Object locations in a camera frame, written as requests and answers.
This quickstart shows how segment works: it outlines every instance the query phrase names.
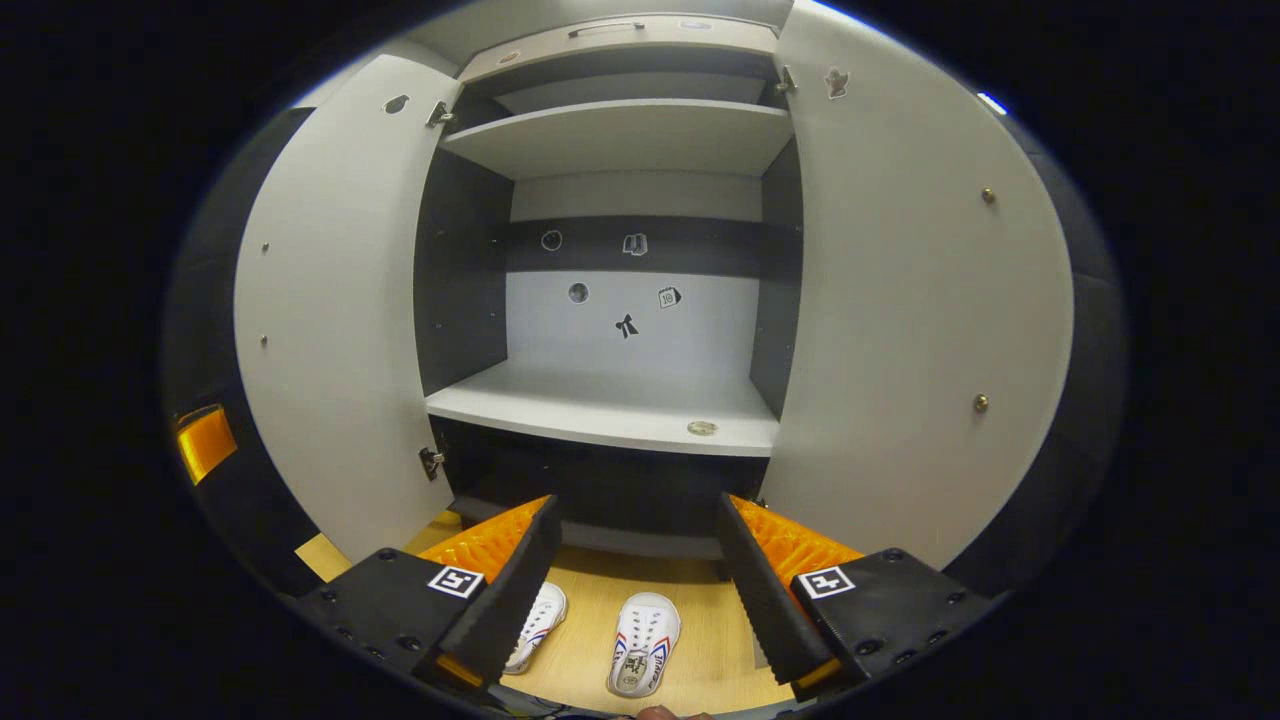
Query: shoe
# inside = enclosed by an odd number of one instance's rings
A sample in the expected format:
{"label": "shoe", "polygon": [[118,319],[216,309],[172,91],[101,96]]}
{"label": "shoe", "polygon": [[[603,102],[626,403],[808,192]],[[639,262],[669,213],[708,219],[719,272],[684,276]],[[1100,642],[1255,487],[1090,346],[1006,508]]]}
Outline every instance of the shoe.
{"label": "shoe", "polygon": [[525,620],[525,626],[520,630],[516,650],[511,652],[507,666],[502,671],[508,675],[518,675],[527,670],[529,659],[534,656],[534,650],[541,644],[547,633],[564,620],[566,612],[568,612],[568,598],[564,597],[564,591],[552,583],[543,583],[534,600],[534,606],[529,609],[529,619]]}
{"label": "shoe", "polygon": [[622,697],[653,694],[678,639],[680,614],[669,600],[654,592],[631,596],[618,614],[613,670],[605,685]]}

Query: shelf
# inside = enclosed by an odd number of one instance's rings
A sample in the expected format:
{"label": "shelf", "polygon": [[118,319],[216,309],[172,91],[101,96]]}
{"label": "shelf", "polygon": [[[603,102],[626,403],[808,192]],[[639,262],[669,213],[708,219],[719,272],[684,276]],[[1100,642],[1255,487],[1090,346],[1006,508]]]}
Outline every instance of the shelf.
{"label": "shelf", "polygon": [[[474,523],[509,510],[498,503],[474,497],[460,496],[449,506],[458,515]],[[640,557],[681,557],[695,560],[723,560],[719,541],[714,537],[663,536],[613,530],[582,523],[561,523],[561,542],[570,547],[603,550]]]}
{"label": "shelf", "polygon": [[[433,415],[636,450],[768,457],[778,421],[750,380],[566,372],[512,359],[426,398]],[[716,434],[689,432],[694,420]]]}
{"label": "shelf", "polygon": [[759,177],[791,140],[786,110],[717,100],[613,100],[504,118],[440,147],[511,179],[604,170]]}

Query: wooden floor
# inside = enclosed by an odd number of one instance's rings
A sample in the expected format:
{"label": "wooden floor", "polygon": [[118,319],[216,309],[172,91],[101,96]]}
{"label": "wooden floor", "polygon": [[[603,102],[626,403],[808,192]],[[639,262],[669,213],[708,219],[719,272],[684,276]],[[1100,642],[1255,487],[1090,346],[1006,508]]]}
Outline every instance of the wooden floor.
{"label": "wooden floor", "polygon": [[[417,553],[461,530],[445,512],[422,529],[404,552]],[[791,700],[768,666],[756,667],[751,626],[733,583],[719,582],[710,562],[628,557],[562,547],[547,575],[568,598],[564,621],[534,653],[529,670],[503,675],[509,688],[576,707],[635,715],[664,705],[678,716],[730,712]],[[637,592],[667,596],[680,612],[680,641],[672,648],[658,691],[628,700],[611,693],[604,679],[613,653],[618,611]]]}

